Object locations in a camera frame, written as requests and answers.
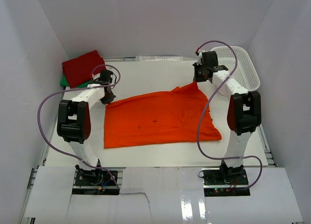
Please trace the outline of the orange t shirt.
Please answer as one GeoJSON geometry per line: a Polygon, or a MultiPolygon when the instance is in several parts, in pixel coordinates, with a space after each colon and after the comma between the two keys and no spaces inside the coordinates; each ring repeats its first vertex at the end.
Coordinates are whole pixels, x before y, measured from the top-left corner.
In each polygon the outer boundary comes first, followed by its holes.
{"type": "Polygon", "coordinates": [[[104,148],[220,141],[207,102],[192,82],[110,103],[105,108],[104,148]]]}

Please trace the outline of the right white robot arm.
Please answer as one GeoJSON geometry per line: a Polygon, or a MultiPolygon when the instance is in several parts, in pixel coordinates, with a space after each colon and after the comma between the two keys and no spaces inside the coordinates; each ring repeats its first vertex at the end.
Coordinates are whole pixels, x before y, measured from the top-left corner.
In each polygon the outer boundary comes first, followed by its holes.
{"type": "Polygon", "coordinates": [[[228,99],[227,124],[230,138],[227,151],[221,159],[219,178],[224,184],[232,184],[242,176],[243,157],[247,143],[261,124],[261,99],[257,91],[249,91],[232,78],[228,68],[218,64],[215,51],[197,51],[194,81],[210,81],[228,99]]]}

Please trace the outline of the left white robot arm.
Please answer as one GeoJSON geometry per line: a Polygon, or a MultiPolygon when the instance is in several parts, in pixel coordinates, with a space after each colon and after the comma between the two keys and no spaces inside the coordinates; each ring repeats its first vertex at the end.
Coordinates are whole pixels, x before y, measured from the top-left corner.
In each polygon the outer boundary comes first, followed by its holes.
{"type": "Polygon", "coordinates": [[[95,156],[87,139],[91,133],[90,109],[97,102],[111,103],[116,97],[111,88],[114,73],[102,70],[98,78],[92,80],[88,89],[70,100],[61,100],[58,108],[57,134],[73,149],[80,162],[76,170],[91,184],[102,181],[100,160],[95,156]]]}

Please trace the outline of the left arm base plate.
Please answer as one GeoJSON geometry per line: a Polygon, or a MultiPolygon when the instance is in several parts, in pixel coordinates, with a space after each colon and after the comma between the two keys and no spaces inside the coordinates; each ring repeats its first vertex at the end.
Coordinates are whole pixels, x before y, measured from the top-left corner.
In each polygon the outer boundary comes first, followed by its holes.
{"type": "Polygon", "coordinates": [[[119,195],[114,180],[121,185],[120,171],[84,170],[75,166],[75,176],[72,187],[73,195],[119,195]]]}

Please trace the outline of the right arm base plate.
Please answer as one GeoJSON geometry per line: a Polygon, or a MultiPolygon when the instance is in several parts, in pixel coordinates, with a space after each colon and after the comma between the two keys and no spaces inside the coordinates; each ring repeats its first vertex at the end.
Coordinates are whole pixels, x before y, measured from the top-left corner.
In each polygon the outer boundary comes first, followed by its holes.
{"type": "Polygon", "coordinates": [[[250,196],[248,177],[243,166],[227,171],[225,165],[219,169],[202,169],[198,177],[203,180],[205,197],[250,196]]]}

